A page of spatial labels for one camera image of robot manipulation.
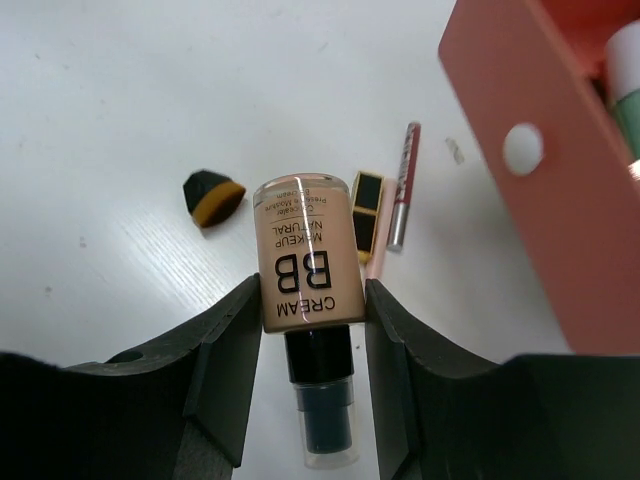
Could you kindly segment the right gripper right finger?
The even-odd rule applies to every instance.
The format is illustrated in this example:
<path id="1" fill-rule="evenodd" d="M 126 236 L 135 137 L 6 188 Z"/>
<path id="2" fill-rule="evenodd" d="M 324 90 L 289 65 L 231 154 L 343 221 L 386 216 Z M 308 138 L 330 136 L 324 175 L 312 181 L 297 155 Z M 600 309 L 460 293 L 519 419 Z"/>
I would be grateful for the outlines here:
<path id="1" fill-rule="evenodd" d="M 366 284 L 366 353 L 384 479 L 635 479 L 637 357 L 497 364 Z"/>

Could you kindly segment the black gold lipstick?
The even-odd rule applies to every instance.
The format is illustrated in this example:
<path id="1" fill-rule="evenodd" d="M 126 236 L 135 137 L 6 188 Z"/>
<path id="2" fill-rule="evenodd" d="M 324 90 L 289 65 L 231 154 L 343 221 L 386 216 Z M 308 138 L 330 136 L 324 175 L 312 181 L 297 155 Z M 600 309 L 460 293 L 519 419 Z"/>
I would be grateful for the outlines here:
<path id="1" fill-rule="evenodd" d="M 362 170 L 354 179 L 351 211 L 361 265 L 366 265 L 372 256 L 384 180 L 381 175 Z"/>

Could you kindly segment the pink lip liner pencil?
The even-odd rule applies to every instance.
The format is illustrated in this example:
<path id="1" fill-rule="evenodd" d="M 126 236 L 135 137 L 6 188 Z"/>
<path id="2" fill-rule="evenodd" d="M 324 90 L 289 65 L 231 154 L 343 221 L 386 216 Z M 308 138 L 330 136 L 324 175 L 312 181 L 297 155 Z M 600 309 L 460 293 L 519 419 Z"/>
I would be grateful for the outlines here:
<path id="1" fill-rule="evenodd" d="M 399 253 L 404 246 L 420 137 L 421 124 L 419 122 L 410 122 L 406 129 L 402 148 L 392 217 L 387 238 L 387 249 L 391 252 Z"/>

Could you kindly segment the blue eyebrow razor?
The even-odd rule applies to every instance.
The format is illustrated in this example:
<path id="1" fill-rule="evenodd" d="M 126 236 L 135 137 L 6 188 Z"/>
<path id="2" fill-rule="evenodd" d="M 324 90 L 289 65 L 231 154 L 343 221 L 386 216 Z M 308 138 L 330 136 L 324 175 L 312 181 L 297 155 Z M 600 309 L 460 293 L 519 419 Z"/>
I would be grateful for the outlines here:
<path id="1" fill-rule="evenodd" d="M 365 266 L 364 278 L 366 280 L 381 278 L 393 215 L 396 187 L 397 182 L 392 178 L 386 178 L 382 183 L 381 207 L 376 227 L 375 243 L 372 256 Z"/>

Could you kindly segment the BB cream bottle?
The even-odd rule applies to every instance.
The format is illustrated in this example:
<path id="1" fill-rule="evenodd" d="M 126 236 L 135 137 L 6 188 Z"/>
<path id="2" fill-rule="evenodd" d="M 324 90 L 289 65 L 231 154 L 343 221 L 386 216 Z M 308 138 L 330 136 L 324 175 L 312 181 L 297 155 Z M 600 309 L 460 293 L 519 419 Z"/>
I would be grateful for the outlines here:
<path id="1" fill-rule="evenodd" d="M 292 174 L 253 195 L 263 328 L 284 337 L 304 463 L 329 470 L 358 458 L 350 327 L 365 299 L 346 183 Z"/>

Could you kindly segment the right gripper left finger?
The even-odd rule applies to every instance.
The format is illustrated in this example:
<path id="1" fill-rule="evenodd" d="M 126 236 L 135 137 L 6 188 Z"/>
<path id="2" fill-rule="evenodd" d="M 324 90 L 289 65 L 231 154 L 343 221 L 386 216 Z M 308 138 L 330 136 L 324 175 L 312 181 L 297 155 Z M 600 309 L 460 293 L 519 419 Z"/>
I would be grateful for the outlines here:
<path id="1" fill-rule="evenodd" d="M 5 479 L 228 479 L 242 461 L 261 338 L 250 276 L 104 363 L 1 356 Z"/>

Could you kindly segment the green white tube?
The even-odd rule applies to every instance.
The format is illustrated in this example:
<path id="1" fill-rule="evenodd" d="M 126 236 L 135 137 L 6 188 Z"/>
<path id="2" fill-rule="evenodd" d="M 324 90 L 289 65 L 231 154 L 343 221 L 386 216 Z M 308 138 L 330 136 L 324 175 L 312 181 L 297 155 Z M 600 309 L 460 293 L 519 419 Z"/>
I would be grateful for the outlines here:
<path id="1" fill-rule="evenodd" d="M 639 21 L 616 31 L 605 45 L 611 111 L 631 151 L 639 159 Z"/>

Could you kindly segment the black brown makeup brush head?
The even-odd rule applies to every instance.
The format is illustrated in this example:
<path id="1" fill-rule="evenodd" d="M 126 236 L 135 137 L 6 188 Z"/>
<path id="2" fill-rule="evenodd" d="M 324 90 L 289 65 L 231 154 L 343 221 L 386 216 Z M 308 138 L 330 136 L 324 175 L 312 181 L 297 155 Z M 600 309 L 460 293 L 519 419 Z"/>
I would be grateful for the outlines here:
<path id="1" fill-rule="evenodd" d="M 183 193 L 192 220 L 200 229 L 207 229 L 236 211 L 246 188 L 226 175 L 203 169 L 187 178 Z"/>

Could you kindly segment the red top drawer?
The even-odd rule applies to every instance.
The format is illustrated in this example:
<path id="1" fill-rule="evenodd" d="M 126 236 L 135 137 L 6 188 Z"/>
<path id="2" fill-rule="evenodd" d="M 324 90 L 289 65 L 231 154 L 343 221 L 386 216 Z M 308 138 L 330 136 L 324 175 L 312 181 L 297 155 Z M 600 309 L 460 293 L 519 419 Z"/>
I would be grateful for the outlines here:
<path id="1" fill-rule="evenodd" d="M 439 58 L 569 347 L 639 350 L 639 184 L 605 102 L 635 1 L 458 1 Z"/>

